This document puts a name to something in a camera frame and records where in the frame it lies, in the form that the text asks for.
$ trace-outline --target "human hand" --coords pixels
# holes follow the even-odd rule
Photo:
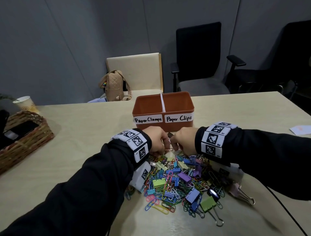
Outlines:
[[[175,151],[178,150],[178,145],[183,153],[187,156],[197,155],[195,150],[194,140],[198,128],[182,127],[171,137],[171,145]]]
[[[169,149],[169,137],[161,127],[149,126],[143,131],[150,137],[152,141],[152,147],[149,150],[151,155],[158,157],[159,155],[163,155],[166,149]]]

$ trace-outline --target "beige chair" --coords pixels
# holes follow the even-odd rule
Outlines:
[[[132,99],[163,93],[161,54],[149,53],[106,59],[108,71],[120,70],[132,89]]]

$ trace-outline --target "bin divider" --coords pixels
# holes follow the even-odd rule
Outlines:
[[[161,103],[162,103],[162,112],[166,112],[162,93],[160,93],[160,96],[161,96]]]

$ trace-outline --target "black office chair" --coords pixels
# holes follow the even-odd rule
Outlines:
[[[212,78],[220,60],[220,33],[220,22],[176,31],[177,63],[171,64],[174,92],[178,87],[178,91],[188,91],[191,96],[230,93],[222,79]]]
[[[267,70],[235,70],[235,60],[240,59],[228,56],[232,66],[225,84],[230,92],[279,91],[291,99],[298,86],[310,86],[310,29],[311,21],[287,24],[271,68]]]

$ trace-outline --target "paper clamps label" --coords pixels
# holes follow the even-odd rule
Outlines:
[[[194,112],[165,115],[164,120],[165,120],[165,123],[193,121],[193,115],[194,115]]]
[[[149,115],[149,116],[135,116],[133,118],[135,124],[150,124],[150,123],[160,123],[163,122],[161,114],[158,115]]]

